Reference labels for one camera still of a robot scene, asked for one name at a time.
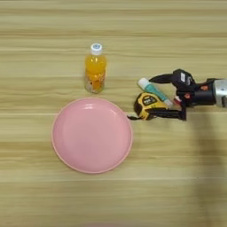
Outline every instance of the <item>bottle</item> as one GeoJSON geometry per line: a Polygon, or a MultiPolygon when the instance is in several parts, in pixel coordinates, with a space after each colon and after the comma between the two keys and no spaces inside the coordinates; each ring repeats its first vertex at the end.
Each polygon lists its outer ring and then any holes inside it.
{"type": "Polygon", "coordinates": [[[90,55],[85,59],[85,88],[92,93],[99,93],[104,89],[106,76],[106,57],[100,43],[90,47],[90,55]]]}
{"type": "Polygon", "coordinates": [[[145,92],[157,95],[160,98],[160,100],[168,106],[168,108],[171,108],[173,106],[173,103],[167,98],[167,96],[163,94],[161,91],[159,91],[157,88],[155,88],[154,85],[151,84],[147,79],[145,78],[140,79],[138,81],[138,85],[145,92]]]}

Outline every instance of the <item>wooden table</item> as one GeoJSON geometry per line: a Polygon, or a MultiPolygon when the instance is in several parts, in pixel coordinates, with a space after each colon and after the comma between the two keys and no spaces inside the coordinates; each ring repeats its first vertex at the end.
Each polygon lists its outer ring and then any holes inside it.
{"type": "Polygon", "coordinates": [[[54,116],[74,99],[132,114],[142,76],[181,67],[197,82],[226,77],[226,38],[225,0],[0,1],[0,226],[227,226],[224,109],[132,122],[129,157],[101,175],[73,171],[51,147],[54,116]],[[96,96],[82,83],[94,42],[108,59],[96,96]]]}

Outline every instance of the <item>pink plate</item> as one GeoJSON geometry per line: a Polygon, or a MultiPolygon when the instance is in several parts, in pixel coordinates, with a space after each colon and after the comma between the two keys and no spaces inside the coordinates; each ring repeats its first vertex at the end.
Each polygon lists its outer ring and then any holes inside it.
{"type": "Polygon", "coordinates": [[[57,116],[52,131],[57,155],[90,174],[117,167],[129,154],[132,129],[125,113],[99,98],[75,100],[57,116]]]}

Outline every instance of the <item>robotic arm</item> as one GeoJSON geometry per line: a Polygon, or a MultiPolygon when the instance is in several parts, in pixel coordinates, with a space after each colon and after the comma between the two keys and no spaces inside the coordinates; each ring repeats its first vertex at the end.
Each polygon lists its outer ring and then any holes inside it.
{"type": "MultiPolygon", "coordinates": [[[[172,74],[157,75],[149,81],[172,83],[176,87],[176,100],[178,100],[182,110],[178,111],[178,114],[176,114],[177,111],[174,111],[175,117],[173,118],[186,120],[186,107],[191,106],[217,105],[227,108],[227,79],[211,78],[203,83],[196,83],[191,74],[183,69],[177,69],[172,74]]],[[[169,117],[168,111],[165,112],[155,115],[169,117]]]]}

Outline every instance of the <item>bottle cap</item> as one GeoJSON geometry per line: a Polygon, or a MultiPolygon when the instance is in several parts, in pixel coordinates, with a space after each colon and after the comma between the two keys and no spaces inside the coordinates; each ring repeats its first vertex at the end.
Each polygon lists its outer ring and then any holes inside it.
{"type": "Polygon", "coordinates": [[[150,82],[146,79],[146,78],[141,78],[139,81],[138,81],[138,86],[141,88],[141,89],[145,89],[145,87],[150,84],[150,82]]]}
{"type": "Polygon", "coordinates": [[[90,47],[90,52],[93,55],[101,55],[103,52],[103,46],[100,43],[94,43],[90,47]]]}

